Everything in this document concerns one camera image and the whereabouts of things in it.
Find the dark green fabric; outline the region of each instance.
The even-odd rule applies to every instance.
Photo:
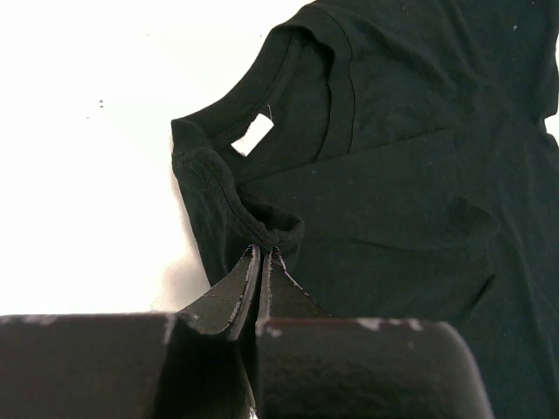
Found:
[[[336,316],[446,320],[497,418],[559,417],[556,2],[326,0],[172,122],[210,282],[279,246]],[[258,113],[275,127],[246,158]]]

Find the white tag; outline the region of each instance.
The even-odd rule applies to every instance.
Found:
[[[273,128],[273,122],[266,118],[262,113],[256,117],[246,130],[246,134],[231,144],[235,151],[246,157],[260,144],[266,134]]]

